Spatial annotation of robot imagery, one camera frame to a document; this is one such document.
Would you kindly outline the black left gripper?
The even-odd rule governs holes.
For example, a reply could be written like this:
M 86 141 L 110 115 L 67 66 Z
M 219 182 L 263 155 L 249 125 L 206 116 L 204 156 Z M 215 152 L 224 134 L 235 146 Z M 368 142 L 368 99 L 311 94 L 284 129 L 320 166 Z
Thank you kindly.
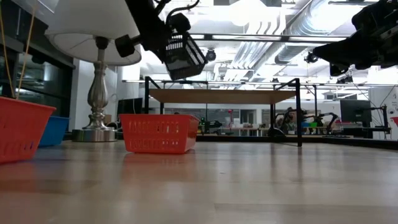
M 174 30 L 178 32 L 190 30 L 191 24 L 188 18 L 178 13 L 171 16 L 167 22 L 163 22 L 154 9 L 133 9 L 131 15 L 139 34 L 134 37 L 128 34 L 118 37 L 115 40 L 118 54 L 121 57 L 130 56 L 136 51 L 135 45 L 141 44 L 145 51 L 154 53 L 169 71 L 166 45 Z

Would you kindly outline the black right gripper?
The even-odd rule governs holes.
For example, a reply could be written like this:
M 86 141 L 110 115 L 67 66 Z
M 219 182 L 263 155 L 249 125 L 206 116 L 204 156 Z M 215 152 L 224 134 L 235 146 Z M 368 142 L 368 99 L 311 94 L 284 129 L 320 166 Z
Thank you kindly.
M 382 0 L 353 16 L 359 34 L 315 47 L 314 56 L 339 67 L 357 69 L 397 65 L 397 1 Z

